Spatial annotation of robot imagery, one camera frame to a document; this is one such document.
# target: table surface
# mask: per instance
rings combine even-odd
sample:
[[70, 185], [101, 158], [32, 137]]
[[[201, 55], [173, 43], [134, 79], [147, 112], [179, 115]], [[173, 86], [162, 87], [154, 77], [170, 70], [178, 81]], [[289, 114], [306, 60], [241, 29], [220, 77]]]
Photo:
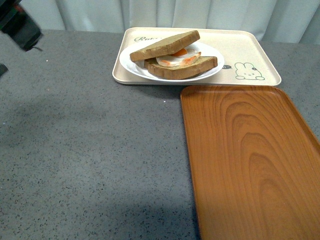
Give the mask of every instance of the table surface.
[[[180, 92], [122, 85], [123, 34], [0, 35], [0, 239], [200, 239]], [[320, 45], [261, 42], [320, 138]]]

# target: white plate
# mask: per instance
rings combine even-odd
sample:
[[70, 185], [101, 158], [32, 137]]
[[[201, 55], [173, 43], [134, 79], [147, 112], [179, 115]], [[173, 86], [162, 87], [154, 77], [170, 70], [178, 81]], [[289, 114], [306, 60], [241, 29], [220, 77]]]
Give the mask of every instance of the white plate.
[[137, 61], [136, 63], [131, 61], [130, 53], [137, 51], [139, 49], [142, 49], [144, 47], [147, 47], [147, 46], [149, 46], [155, 42], [158, 42], [160, 40], [161, 39], [146, 40], [146, 41], [141, 41], [141, 42], [138, 42], [138, 43], [135, 43], [133, 45], [128, 46], [120, 54], [119, 61], [120, 61], [121, 65], [129, 72], [131, 72], [137, 76], [140, 76], [142, 78], [146, 78], [146, 79], [150, 79], [150, 80], [154, 80], [154, 81], [159, 81], [159, 82], [166, 82], [166, 83], [182, 83], [182, 82], [192, 82], [192, 81], [197, 81], [197, 80], [208, 78], [208, 77], [216, 74], [217, 72], [219, 72], [225, 64], [224, 56], [222, 56], [222, 54], [218, 50], [216, 50], [212, 46], [206, 45], [201, 42], [194, 42], [189, 46], [191, 48], [197, 50], [198, 52], [201, 52], [202, 56], [215, 56], [215, 57], [217, 57], [218, 66], [216, 66], [216, 67], [214, 67], [214, 68], [212, 68], [202, 74], [199, 74], [195, 77], [192, 77], [192, 78], [183, 79], [183, 80], [163, 79], [163, 78], [160, 78], [160, 77], [157, 77], [155, 75], [150, 74], [148, 72], [148, 70], [146, 68], [144, 68], [144, 61], [143, 60]]

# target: white curtain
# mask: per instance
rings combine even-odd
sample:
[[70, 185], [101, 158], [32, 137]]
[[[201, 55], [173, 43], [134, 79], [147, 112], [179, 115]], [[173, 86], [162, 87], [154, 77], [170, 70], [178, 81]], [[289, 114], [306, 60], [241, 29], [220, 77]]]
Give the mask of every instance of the white curtain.
[[22, 0], [42, 29], [242, 30], [258, 40], [320, 44], [320, 0]]

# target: bread slice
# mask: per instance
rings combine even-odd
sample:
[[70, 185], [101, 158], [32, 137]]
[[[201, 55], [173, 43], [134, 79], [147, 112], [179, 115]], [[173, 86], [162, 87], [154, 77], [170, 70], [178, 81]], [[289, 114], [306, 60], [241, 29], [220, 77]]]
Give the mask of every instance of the bread slice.
[[144, 67], [149, 73], [168, 80], [182, 80], [208, 71], [218, 66], [216, 56], [201, 56], [188, 66], [165, 67], [157, 63], [155, 58], [144, 60]]
[[156, 43], [153, 43], [147, 47], [144, 47], [138, 51], [132, 52], [130, 54], [130, 59], [131, 61], [135, 62], [145, 59], [156, 58], [159, 56], [174, 54], [199, 39], [200, 35], [197, 30], [173, 35], [164, 38]]

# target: egg white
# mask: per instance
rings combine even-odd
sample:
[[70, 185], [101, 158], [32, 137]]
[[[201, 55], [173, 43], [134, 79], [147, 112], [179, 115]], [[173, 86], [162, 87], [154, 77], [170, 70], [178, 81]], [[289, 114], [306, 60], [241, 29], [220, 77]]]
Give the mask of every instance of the egg white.
[[157, 63], [163, 67], [183, 67], [193, 64], [201, 55], [201, 52], [191, 48], [186, 49], [186, 51], [187, 53], [181, 56], [165, 55], [156, 57], [155, 59]]

